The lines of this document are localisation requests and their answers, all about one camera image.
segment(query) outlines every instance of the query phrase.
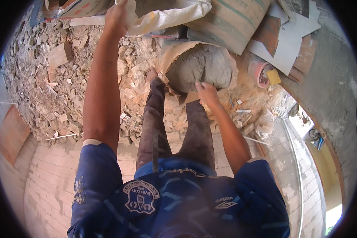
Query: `leg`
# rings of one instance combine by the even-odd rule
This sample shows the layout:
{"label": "leg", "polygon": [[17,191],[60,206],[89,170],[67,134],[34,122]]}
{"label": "leg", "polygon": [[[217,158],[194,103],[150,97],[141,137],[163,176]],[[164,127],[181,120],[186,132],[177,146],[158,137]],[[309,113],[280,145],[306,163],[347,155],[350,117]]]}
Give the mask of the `leg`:
{"label": "leg", "polygon": [[147,80],[151,84],[143,113],[143,129],[137,152],[136,170],[149,161],[152,161],[153,137],[158,131],[158,158],[172,155],[164,126],[164,83],[157,78],[154,69],[147,71]]}
{"label": "leg", "polygon": [[188,129],[175,157],[193,159],[214,169],[214,149],[209,118],[200,101],[186,104]]}

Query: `red bucket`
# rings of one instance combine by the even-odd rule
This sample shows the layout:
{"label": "red bucket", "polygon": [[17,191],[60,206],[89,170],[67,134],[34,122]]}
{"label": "red bucket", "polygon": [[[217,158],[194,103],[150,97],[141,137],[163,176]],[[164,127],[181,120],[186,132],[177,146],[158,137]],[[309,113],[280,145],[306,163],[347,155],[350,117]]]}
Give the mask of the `red bucket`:
{"label": "red bucket", "polygon": [[269,80],[266,83],[260,83],[259,78],[263,68],[267,65],[267,62],[252,61],[248,67],[248,73],[254,80],[257,81],[259,88],[266,88],[269,85]]}

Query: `right hand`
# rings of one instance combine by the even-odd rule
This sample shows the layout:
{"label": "right hand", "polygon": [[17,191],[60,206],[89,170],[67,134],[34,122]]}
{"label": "right hand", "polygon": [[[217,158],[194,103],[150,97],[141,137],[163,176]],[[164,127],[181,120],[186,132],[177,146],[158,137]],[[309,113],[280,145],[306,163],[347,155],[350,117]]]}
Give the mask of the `right hand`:
{"label": "right hand", "polygon": [[217,90],[213,85],[205,82],[196,82],[196,88],[200,104],[205,103],[212,111],[218,107],[222,107]]}
{"label": "right hand", "polygon": [[126,5],[128,0],[120,0],[117,5],[110,7],[105,16],[103,33],[121,38],[127,33],[126,29]]}

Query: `bare foot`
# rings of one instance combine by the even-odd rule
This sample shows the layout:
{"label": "bare foot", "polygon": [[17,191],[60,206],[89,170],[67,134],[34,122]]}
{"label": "bare foot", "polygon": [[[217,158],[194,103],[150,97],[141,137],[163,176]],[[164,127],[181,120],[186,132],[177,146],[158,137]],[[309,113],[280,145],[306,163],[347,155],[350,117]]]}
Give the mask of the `bare foot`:
{"label": "bare foot", "polygon": [[153,67],[150,67],[145,71],[145,75],[147,76],[147,82],[149,83],[153,78],[157,78],[156,70]]}

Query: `person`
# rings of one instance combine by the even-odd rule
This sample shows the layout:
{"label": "person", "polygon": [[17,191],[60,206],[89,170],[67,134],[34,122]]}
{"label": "person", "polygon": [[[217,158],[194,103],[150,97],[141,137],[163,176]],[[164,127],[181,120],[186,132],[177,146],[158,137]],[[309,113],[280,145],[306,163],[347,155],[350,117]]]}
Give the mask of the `person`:
{"label": "person", "polygon": [[[181,150],[172,155],[163,123],[164,83],[154,69],[147,70],[151,90],[137,170],[135,179],[123,184],[116,160],[117,55],[126,33],[126,3],[107,11],[91,65],[68,237],[288,237],[286,206],[268,163],[251,162],[247,142],[207,83],[196,83],[200,101],[186,104],[188,130]],[[214,170],[209,119],[201,104],[216,117],[234,178]]]}

